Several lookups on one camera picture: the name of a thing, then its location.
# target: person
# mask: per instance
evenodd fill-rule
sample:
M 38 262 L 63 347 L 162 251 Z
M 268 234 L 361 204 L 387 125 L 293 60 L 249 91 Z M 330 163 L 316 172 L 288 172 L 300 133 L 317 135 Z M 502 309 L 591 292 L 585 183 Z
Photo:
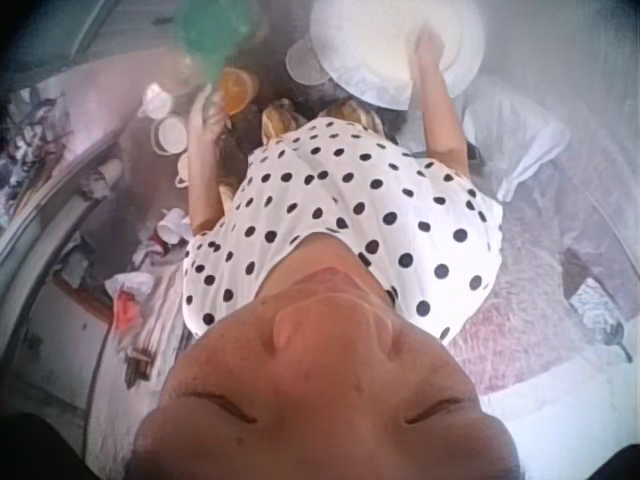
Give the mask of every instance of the person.
M 426 30 L 413 65 L 428 159 L 375 121 L 264 128 L 278 136 L 224 218 L 224 122 L 196 102 L 183 310 L 199 340 L 141 425 L 130 478 L 520 478 L 509 432 L 445 348 L 495 281 L 502 211 L 469 180 L 441 56 Z

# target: polka dot shirt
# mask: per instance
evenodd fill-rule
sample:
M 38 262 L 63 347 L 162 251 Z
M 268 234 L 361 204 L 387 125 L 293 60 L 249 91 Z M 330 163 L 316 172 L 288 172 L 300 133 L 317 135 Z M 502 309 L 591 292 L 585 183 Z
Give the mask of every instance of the polka dot shirt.
M 307 236 L 344 242 L 397 312 L 444 342 L 493 286 L 502 208 L 435 160 L 359 125 L 318 119 L 249 158 L 231 212 L 192 240 L 184 317 L 197 337 L 250 303 Z

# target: closed eye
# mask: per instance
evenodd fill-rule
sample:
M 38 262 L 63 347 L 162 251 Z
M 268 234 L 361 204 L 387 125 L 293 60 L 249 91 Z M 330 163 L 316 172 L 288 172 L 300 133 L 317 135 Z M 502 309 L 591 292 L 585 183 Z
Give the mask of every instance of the closed eye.
M 417 423 L 424 422 L 434 415 L 438 415 L 439 413 L 447 411 L 451 408 L 463 405 L 464 403 L 466 403 L 466 400 L 462 398 L 448 398 L 446 400 L 435 403 L 434 405 L 431 405 L 429 408 L 421 411 L 413 417 L 405 418 L 404 422 L 407 425 L 415 425 Z
M 242 423 L 246 423 L 248 425 L 255 425 L 256 423 L 258 423 L 258 419 L 256 417 L 249 415 L 235 403 L 230 401 L 227 397 L 224 397 L 222 395 L 195 392 L 189 393 L 189 397 L 200 398 L 202 400 L 206 400 L 207 402 L 211 402 L 232 417 L 240 420 Z

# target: hand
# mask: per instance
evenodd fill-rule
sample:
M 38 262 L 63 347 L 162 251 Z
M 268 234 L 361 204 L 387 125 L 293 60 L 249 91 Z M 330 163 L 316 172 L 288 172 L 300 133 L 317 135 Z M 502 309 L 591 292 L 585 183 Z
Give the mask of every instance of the hand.
M 215 148 L 227 122 L 224 96 L 218 90 L 211 96 L 213 88 L 207 85 L 198 95 L 189 116 L 189 150 L 206 151 Z
M 440 61 L 444 55 L 444 43 L 440 36 L 428 25 L 422 27 L 415 47 L 411 52 L 411 71 L 414 81 L 425 73 L 440 72 Z

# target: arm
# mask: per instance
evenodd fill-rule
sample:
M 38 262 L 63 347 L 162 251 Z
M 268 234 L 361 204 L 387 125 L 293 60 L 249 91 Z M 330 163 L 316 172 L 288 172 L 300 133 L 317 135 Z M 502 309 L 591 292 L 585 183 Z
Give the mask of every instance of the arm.
M 189 217 L 195 235 L 212 230 L 224 217 L 216 141 L 224 130 L 226 114 L 222 93 L 217 92 L 205 121 L 204 106 L 210 93 L 209 86 L 198 95 L 189 118 Z
M 418 40 L 413 75 L 420 90 L 427 154 L 461 175 L 469 177 L 467 139 L 440 72 L 442 41 L 430 29 Z

